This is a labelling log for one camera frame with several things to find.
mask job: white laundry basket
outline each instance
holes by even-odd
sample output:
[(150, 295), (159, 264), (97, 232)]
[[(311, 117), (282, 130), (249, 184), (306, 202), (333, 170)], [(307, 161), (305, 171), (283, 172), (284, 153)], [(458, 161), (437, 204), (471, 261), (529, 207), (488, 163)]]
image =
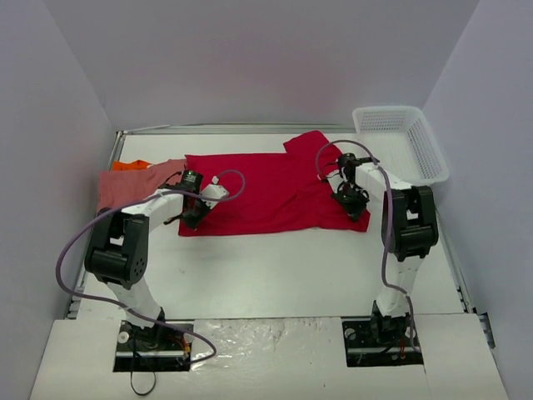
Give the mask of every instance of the white laundry basket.
[(357, 141), (369, 147), (386, 170), (415, 185), (443, 182), (450, 176), (419, 108), (364, 107), (352, 115)]

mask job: white table surface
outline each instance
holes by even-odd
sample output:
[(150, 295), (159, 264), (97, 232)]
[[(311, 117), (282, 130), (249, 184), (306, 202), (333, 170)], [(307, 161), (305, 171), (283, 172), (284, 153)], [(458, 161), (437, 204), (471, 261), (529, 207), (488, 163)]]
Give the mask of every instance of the white table surface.
[[(138, 398), (128, 372), (112, 372), (119, 322), (54, 323), (31, 400)], [(424, 366), (348, 368), (339, 318), (197, 321), (219, 356), (190, 372), (160, 372), (151, 400), (505, 400), (476, 315), (420, 315)], [(208, 351), (195, 341), (193, 356)], [(150, 373), (136, 373), (138, 390)]]
[[(281, 152), (292, 136), (131, 136), (121, 160)], [(440, 243), (413, 292), (424, 366), (346, 367), (337, 316), (367, 315), (381, 285), (381, 205), (371, 202), (371, 212), (365, 234), (308, 229), (184, 238), (175, 225), (154, 231), (146, 274), (154, 297), (169, 318), (196, 319), (195, 331), (219, 355), (190, 372), (158, 373), (149, 398), (507, 399), (477, 316), (462, 312)], [(91, 276), (85, 291), (112, 296)], [(138, 398), (129, 374), (112, 372), (122, 318), (115, 307), (83, 301), (77, 320), (56, 321), (31, 399)], [(196, 340), (192, 351), (197, 357), (208, 348)], [(136, 373), (134, 382), (143, 390), (152, 375)]]
[[(151, 163), (186, 153), (284, 152), (295, 134), (132, 135), (120, 160)], [(330, 140), (354, 139), (333, 133)], [(353, 150), (341, 145), (342, 151)], [(145, 278), (170, 319), (294, 318), (367, 315), (381, 288), (381, 204), (369, 204), (366, 233), (307, 229), (235, 237), (178, 237), (177, 224), (151, 233)], [(85, 293), (112, 297), (89, 274)], [(416, 314), (462, 313), (441, 242), (431, 249), (412, 293)], [(123, 318), (82, 300), (79, 319)]]

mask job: gray wall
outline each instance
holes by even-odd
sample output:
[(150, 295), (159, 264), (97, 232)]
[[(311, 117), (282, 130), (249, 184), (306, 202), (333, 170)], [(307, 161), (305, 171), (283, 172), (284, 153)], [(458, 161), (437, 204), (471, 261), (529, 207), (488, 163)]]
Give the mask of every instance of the gray wall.
[(45, 0), (115, 128), (421, 107), (478, 0)]
[[(29, 397), (64, 316), (55, 260), (95, 209), (113, 138), (42, 0), (0, 2), (0, 122), (0, 398), (11, 400)], [(81, 256), (68, 259), (70, 284)]]
[(451, 168), (437, 199), (511, 398), (533, 393), (533, 2), (481, 0), (424, 112)]

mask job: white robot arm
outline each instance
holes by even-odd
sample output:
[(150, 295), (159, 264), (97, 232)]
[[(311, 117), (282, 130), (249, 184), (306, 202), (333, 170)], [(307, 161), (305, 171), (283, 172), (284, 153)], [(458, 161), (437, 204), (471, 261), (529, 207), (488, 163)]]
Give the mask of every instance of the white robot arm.
[[(171, 190), (200, 193), (206, 198), (223, 199), (228, 191), (214, 178), (200, 192), (202, 175), (185, 171), (178, 185), (163, 185), (151, 197)], [(162, 308), (153, 299), (143, 275), (147, 267), (148, 235), (163, 223), (179, 218), (190, 228), (198, 223), (217, 205), (181, 194), (159, 196), (141, 205), (125, 207), (116, 214), (95, 225), (87, 253), (85, 268), (105, 283), (117, 297), (137, 313), (164, 321)], [(148, 322), (126, 313), (127, 321), (134, 328), (152, 328)]]
[[(385, 178), (370, 158), (346, 153), (337, 159), (342, 182), (330, 179), (335, 198), (348, 215), (357, 220), (370, 196), (383, 202), (381, 238), (386, 244), (388, 198)], [(371, 314), (372, 331), (380, 343), (389, 343), (404, 334), (410, 322), (406, 295), (411, 295), (424, 258), (438, 241), (433, 192), (427, 186), (413, 186), (394, 174), (386, 173), (391, 185), (392, 231), (388, 240), (389, 257), (383, 287)]]

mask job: garment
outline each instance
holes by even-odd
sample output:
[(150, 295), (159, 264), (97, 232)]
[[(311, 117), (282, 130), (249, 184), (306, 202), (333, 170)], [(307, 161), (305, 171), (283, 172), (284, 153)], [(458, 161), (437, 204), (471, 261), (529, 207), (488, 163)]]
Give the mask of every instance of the garment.
[[(100, 172), (97, 209), (120, 207), (123, 204), (147, 198), (173, 173), (185, 169), (185, 160), (168, 160), (147, 169)], [(170, 184), (178, 183), (180, 175), (172, 177)]]
[[(312, 131), (284, 143), (285, 153), (187, 155), (187, 167), (204, 175), (203, 187), (214, 175), (227, 169), (241, 171), (247, 185), (239, 198), (218, 203), (196, 231), (180, 224), (179, 234), (225, 236), (306, 228), (365, 232), (370, 214), (364, 212), (358, 222), (353, 222), (331, 198), (330, 185), (317, 177), (316, 153), (327, 143), (321, 132)], [(339, 155), (337, 147), (328, 147), (321, 155), (320, 165), (334, 163)], [(330, 165), (324, 173), (334, 169)], [(241, 179), (228, 173), (220, 184), (235, 193)]]
[(134, 162), (120, 162), (115, 161), (112, 165), (111, 170), (113, 171), (131, 171), (138, 169), (147, 169), (151, 164), (143, 160), (136, 160)]

